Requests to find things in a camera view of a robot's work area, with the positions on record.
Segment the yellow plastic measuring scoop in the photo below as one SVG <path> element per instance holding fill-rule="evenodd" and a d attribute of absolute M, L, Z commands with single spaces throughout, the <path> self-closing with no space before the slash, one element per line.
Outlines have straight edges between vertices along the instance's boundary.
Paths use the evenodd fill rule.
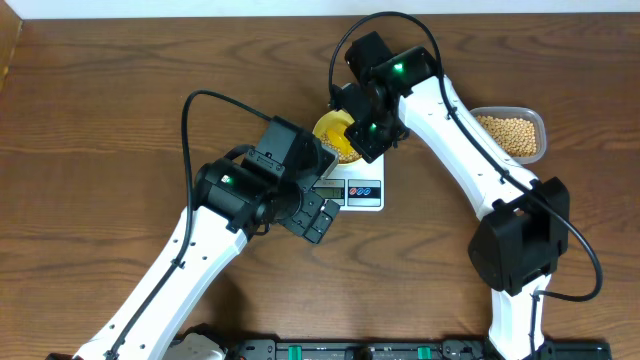
<path fill-rule="evenodd" d="M 326 138 L 330 145 L 334 146 L 342 153 L 349 153 L 352 151 L 350 141 L 345 135 L 347 125 L 341 122 L 330 123 L 325 130 Z"/>

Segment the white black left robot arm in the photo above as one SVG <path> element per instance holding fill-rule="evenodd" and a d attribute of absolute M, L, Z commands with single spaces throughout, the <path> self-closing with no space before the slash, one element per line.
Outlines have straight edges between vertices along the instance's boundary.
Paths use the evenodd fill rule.
<path fill-rule="evenodd" d="M 337 152 L 280 117 L 257 146 L 238 145 L 189 177 L 170 239 L 116 314 L 74 358 L 162 359 L 213 280 L 255 236 L 280 224 L 319 243 L 339 207 L 312 187 Z"/>

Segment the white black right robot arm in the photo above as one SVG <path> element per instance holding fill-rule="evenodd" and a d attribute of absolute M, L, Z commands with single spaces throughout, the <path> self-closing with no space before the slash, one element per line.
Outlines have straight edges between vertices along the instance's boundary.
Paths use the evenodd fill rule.
<path fill-rule="evenodd" d="M 567 250 L 568 190 L 557 178 L 540 181 L 490 137 L 460 102 L 437 51 L 394 54 L 371 32 L 345 60 L 356 81 L 333 85 L 331 97 L 353 120 L 350 145 L 371 163 L 414 133 L 434 152 L 480 221 L 468 254 L 492 290 L 492 350 L 534 358 L 544 343 L 542 296 Z"/>

